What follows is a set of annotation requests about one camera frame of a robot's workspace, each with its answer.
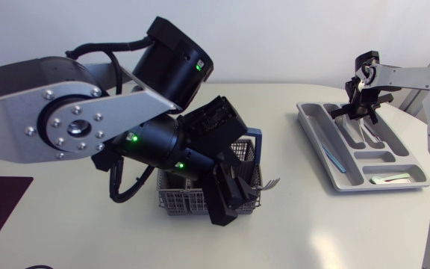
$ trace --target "white wall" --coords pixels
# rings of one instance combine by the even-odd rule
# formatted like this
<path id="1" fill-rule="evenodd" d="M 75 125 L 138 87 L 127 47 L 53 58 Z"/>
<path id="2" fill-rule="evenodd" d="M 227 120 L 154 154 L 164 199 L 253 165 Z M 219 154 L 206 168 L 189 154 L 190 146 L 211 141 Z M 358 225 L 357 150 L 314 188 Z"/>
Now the white wall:
<path id="1" fill-rule="evenodd" d="M 209 82 L 296 82 L 343 87 L 354 59 L 430 62 L 430 1 L 0 0 L 0 65 L 64 55 L 88 42 L 138 40 L 156 16 L 177 25 L 215 63 Z M 140 52 L 118 54 L 133 68 Z M 88 55 L 81 62 L 108 61 Z"/>

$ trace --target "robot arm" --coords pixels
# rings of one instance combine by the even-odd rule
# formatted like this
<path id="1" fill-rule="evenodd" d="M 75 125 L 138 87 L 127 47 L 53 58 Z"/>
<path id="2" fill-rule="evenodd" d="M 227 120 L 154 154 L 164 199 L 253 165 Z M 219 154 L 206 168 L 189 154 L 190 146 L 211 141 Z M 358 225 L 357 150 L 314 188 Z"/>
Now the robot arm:
<path id="1" fill-rule="evenodd" d="M 390 102 L 390 94 L 379 96 L 382 91 L 393 92 L 402 88 L 428 90 L 423 100 L 426 113 L 430 152 L 430 67 L 399 68 L 381 65 L 378 52 L 368 52 L 356 58 L 355 77 L 346 83 L 349 104 L 341 109 L 331 111 L 333 118 L 348 114 L 352 120 L 370 116 L 377 122 L 375 109 L 381 103 Z"/>
<path id="2" fill-rule="evenodd" d="M 85 44 L 66 52 L 0 67 L 0 159 L 16 163 L 73 160 L 92 156 L 110 171 L 110 198 L 125 202 L 155 167 L 198 182 L 212 223 L 226 225 L 235 209 L 259 191 L 233 174 L 240 160 L 231 145 L 248 128 L 224 97 L 174 119 L 207 80 L 208 55 L 172 23 L 156 18 L 148 37 L 132 43 Z M 132 72 L 113 52 L 147 48 Z M 75 61 L 104 52 L 112 61 Z M 122 83 L 135 81 L 129 94 Z M 116 87 L 116 95 L 107 90 Z M 123 158 L 148 165 L 134 186 L 120 194 Z"/>

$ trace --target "black cable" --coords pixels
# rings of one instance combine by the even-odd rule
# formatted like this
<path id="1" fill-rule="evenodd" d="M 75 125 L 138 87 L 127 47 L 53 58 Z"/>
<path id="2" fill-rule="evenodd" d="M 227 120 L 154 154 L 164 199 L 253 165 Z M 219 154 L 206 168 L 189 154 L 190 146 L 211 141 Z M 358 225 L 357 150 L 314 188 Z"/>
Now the black cable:
<path id="1" fill-rule="evenodd" d="M 34 265 L 34 266 L 30 266 L 26 269 L 52 269 L 52 267 L 49 267 L 47 265 Z"/>
<path id="2" fill-rule="evenodd" d="M 116 95 L 122 94 L 122 70 L 120 69 L 119 61 L 112 52 L 104 53 L 109 56 L 110 62 L 112 62 L 113 65 L 113 70 L 116 73 Z"/>
<path id="3" fill-rule="evenodd" d="M 73 51 L 67 51 L 66 56 L 77 60 L 82 55 L 91 52 L 130 52 L 150 46 L 154 41 L 151 37 L 129 43 L 88 43 L 80 45 Z"/>
<path id="4" fill-rule="evenodd" d="M 139 189 L 143 186 L 146 180 L 149 178 L 150 174 L 154 170 L 153 166 L 148 165 L 143 171 L 142 176 L 137 178 L 137 181 L 123 193 L 119 193 L 120 183 L 122 182 L 122 169 L 124 167 L 124 158 L 117 160 L 110 169 L 110 180 L 109 180 L 109 193 L 110 198 L 114 202 L 125 202 L 135 195 Z"/>

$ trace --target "fork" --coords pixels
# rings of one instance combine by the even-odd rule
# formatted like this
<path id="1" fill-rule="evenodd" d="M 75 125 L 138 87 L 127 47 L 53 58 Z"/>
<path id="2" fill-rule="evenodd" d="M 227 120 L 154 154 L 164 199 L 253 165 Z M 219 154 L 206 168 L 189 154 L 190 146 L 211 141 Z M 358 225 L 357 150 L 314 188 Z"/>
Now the fork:
<path id="1" fill-rule="evenodd" d="M 265 187 L 257 186 L 255 190 L 257 190 L 257 191 L 268 191 L 269 189 L 272 189 L 273 187 L 275 187 L 279 181 L 280 181 L 280 179 L 270 180 L 265 185 Z"/>

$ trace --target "white table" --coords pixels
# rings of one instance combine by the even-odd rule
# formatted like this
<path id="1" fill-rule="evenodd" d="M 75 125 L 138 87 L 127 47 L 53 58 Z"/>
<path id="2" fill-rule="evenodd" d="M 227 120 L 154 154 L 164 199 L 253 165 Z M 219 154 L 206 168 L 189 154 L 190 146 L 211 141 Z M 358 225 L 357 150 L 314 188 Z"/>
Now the white table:
<path id="1" fill-rule="evenodd" d="M 0 268 L 420 268 L 430 187 L 338 193 L 297 121 L 297 102 L 345 102 L 344 90 L 307 84 L 205 84 L 190 110 L 227 96 L 263 131 L 260 208 L 226 227 L 158 208 L 155 173 L 131 200 L 108 196 L 108 174 L 85 158 L 0 161 L 0 176 L 34 181 L 0 232 Z M 389 105 L 378 112 L 430 178 L 426 125 Z M 125 185 L 144 167 L 126 161 Z"/>

